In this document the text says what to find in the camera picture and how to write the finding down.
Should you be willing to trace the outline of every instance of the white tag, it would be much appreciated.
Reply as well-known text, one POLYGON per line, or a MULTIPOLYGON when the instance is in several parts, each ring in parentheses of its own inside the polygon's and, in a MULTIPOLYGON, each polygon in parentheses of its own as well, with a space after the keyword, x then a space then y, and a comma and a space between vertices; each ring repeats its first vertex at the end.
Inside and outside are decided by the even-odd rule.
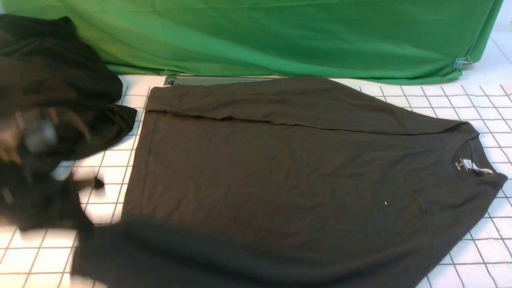
POLYGON ((483 172, 483 173, 486 173, 486 174, 492 174, 492 170, 489 170, 489 169, 485 169, 485 168, 478 168, 476 166, 476 164, 473 163, 473 161, 471 160, 467 160, 467 159, 463 159, 462 162, 464 163, 464 166, 466 166, 466 168, 468 169, 473 169, 475 170, 476 172, 483 172))
POLYGON ((464 166, 468 169, 473 169, 473 162, 471 160, 463 159, 464 166))

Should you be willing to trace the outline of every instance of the black cloth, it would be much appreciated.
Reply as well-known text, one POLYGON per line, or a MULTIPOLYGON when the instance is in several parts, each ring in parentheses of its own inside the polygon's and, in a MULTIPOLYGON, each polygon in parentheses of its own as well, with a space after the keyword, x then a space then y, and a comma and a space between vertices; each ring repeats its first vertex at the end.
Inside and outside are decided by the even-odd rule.
POLYGON ((72 273, 111 288, 414 287, 507 180, 478 135, 327 79, 153 88, 124 222, 81 244, 72 273))
POLYGON ((59 145, 33 165, 52 171, 63 160, 104 150, 133 128, 137 111, 115 105, 121 80, 81 42, 68 17, 54 20, 0 15, 0 117, 18 110, 67 107, 84 120, 92 143, 60 126, 59 145))

